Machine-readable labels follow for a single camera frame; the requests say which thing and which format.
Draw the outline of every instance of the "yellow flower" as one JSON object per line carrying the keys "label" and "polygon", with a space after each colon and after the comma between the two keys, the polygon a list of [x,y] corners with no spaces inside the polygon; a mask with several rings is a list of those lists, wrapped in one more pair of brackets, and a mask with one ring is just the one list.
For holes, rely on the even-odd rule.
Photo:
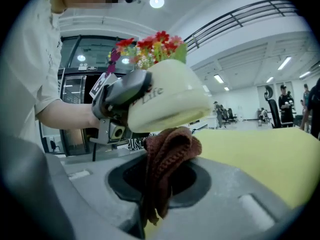
{"label": "yellow flower", "polygon": [[161,42],[155,42],[154,44],[154,48],[161,48]]}

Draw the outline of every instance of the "red flower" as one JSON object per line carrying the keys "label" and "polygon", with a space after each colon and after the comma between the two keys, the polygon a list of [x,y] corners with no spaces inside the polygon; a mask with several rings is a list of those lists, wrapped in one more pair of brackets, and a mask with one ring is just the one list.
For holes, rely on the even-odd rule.
{"label": "red flower", "polygon": [[150,35],[150,36],[146,37],[145,39],[143,39],[141,41],[148,41],[148,42],[155,43],[157,40],[156,40],[155,36]]}
{"label": "red flower", "polygon": [[115,45],[120,46],[120,47],[127,47],[127,46],[131,45],[134,40],[135,40],[134,38],[125,39],[120,42],[117,42]]}
{"label": "red flower", "polygon": [[140,48],[140,49],[151,49],[152,48],[152,45],[154,44],[154,42],[152,40],[146,40],[146,39],[143,39],[141,41],[138,42],[137,46]]}
{"label": "red flower", "polygon": [[158,41],[158,42],[161,42],[161,43],[165,43],[167,41],[169,41],[169,34],[166,33],[166,31],[162,31],[162,32],[157,32],[155,34],[155,39]]}
{"label": "red flower", "polygon": [[181,45],[184,43],[184,41],[182,40],[181,37],[175,35],[173,37],[171,37],[170,42],[174,43],[175,45]]}
{"label": "red flower", "polygon": [[164,43],[164,47],[168,51],[175,51],[178,48],[178,45],[175,45],[173,42],[166,42]]}

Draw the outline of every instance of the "office chair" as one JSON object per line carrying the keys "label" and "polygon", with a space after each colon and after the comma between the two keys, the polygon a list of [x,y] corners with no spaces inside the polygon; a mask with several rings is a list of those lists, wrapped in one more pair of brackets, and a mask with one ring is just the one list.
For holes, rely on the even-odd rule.
{"label": "office chair", "polygon": [[271,124],[272,128],[283,128],[283,127],[286,127],[287,125],[293,124],[293,122],[284,122],[284,123],[281,122],[277,103],[274,99],[270,99],[270,93],[265,92],[264,98],[270,106],[270,111],[271,111],[273,123],[274,123],[274,124],[273,123]]}
{"label": "office chair", "polygon": [[230,123],[230,119],[228,117],[228,112],[225,108],[222,109],[222,123],[224,123],[224,126],[226,126],[226,123]]}
{"label": "office chair", "polygon": [[232,109],[231,108],[228,108],[228,114],[229,114],[229,121],[232,121],[232,122],[237,122],[236,119],[238,118],[236,116],[236,114],[233,114],[232,113]]}

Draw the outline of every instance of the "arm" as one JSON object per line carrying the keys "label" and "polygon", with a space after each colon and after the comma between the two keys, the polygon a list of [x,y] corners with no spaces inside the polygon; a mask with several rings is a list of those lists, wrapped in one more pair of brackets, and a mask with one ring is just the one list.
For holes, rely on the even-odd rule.
{"label": "arm", "polygon": [[38,113],[37,118],[54,129],[99,128],[99,120],[92,113],[91,104],[69,104],[58,99]]}
{"label": "arm", "polygon": [[278,104],[279,104],[280,109],[287,109],[288,108],[287,105],[283,104],[281,96],[279,96]]}

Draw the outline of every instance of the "person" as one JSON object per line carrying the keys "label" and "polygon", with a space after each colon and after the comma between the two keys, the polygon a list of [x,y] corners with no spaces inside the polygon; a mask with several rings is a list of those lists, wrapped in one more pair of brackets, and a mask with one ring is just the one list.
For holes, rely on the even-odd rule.
{"label": "person", "polygon": [[[59,17],[67,8],[105,8],[116,1],[31,0],[26,5],[1,51],[0,86],[7,92],[5,109],[16,113],[6,120],[3,131],[42,149],[36,119],[61,130],[99,128],[91,104],[69,104],[59,99]],[[28,100],[30,107],[19,107],[17,97]]]}
{"label": "person", "polygon": [[290,95],[287,94],[287,87],[284,84],[280,86],[280,90],[281,95],[279,96],[278,104],[281,110],[281,122],[289,123],[284,124],[284,127],[293,127],[294,115],[292,112],[292,107],[294,105],[294,100]]}
{"label": "person", "polygon": [[222,109],[223,109],[223,106],[218,104],[217,101],[214,102],[214,105],[215,105],[215,109],[216,109],[216,114],[217,114],[217,119],[218,119],[218,123],[219,123],[219,128],[222,127]]}
{"label": "person", "polygon": [[302,106],[302,115],[305,113],[305,104],[304,101],[302,99],[300,99],[300,104]]}
{"label": "person", "polygon": [[268,116],[268,113],[267,113],[267,111],[265,110],[265,108],[262,107],[262,108],[261,108],[261,113],[260,113],[259,119],[265,122],[265,121],[266,121],[266,116]]}
{"label": "person", "polygon": [[320,139],[320,78],[317,80],[316,85],[312,87],[307,101],[307,107],[305,109],[302,123],[300,126],[301,130],[305,129],[305,124],[309,119],[309,115],[312,112],[311,118],[311,130],[310,133],[312,136]]}
{"label": "person", "polygon": [[310,91],[309,91],[308,85],[306,83],[303,85],[303,87],[304,87],[303,106],[304,106],[304,109],[306,109],[308,106],[308,99],[309,99]]}

